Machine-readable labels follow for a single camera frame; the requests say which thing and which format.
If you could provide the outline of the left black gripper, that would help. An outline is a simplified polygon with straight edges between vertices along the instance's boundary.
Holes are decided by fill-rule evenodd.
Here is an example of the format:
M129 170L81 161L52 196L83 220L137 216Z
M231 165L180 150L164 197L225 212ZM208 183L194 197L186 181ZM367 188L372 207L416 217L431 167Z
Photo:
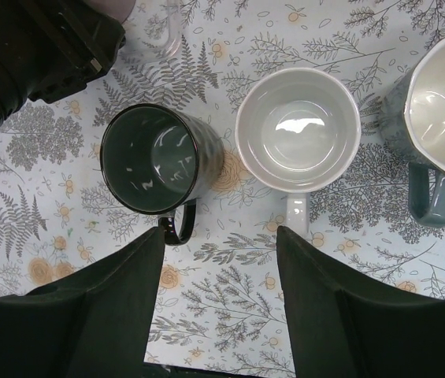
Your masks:
M0 1L0 104L84 91L112 68L124 35L83 1Z

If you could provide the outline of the white and blue mug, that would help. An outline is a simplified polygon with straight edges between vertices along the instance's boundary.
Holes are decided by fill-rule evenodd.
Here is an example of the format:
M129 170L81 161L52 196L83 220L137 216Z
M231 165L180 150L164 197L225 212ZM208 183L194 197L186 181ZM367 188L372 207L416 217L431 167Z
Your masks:
M310 194L354 160L362 125L353 95L335 77L289 68L258 81L242 101L235 142L247 170L287 195L285 224L307 238Z

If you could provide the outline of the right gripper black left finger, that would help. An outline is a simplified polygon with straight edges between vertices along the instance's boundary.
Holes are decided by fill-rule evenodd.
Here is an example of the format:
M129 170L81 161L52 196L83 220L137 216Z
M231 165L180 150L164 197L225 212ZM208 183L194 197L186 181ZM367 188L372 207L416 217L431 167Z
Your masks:
M164 260L152 228L119 251L0 297L0 377L139 377Z

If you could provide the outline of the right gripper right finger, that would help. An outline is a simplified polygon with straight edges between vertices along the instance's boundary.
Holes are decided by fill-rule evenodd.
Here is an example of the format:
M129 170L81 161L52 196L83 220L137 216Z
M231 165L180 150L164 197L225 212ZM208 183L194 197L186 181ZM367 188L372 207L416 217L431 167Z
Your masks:
M277 264L298 377L445 377L445 300L400 290L290 228Z

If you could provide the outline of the grey-blue mug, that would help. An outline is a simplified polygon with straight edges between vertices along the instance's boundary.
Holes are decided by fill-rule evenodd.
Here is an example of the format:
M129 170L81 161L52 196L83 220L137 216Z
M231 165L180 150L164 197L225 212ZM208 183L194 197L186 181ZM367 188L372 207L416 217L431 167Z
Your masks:
M384 97L380 134L408 164L408 209L425 227L445 227L445 39Z

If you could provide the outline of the dark grey mug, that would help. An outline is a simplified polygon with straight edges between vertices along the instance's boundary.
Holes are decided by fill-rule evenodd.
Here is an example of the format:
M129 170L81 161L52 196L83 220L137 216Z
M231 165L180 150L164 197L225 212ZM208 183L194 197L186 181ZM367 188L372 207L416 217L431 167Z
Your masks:
M194 231L198 199L221 174L224 145L207 123L144 103L110 121L100 165L116 200L134 212L156 216L165 243L181 246Z

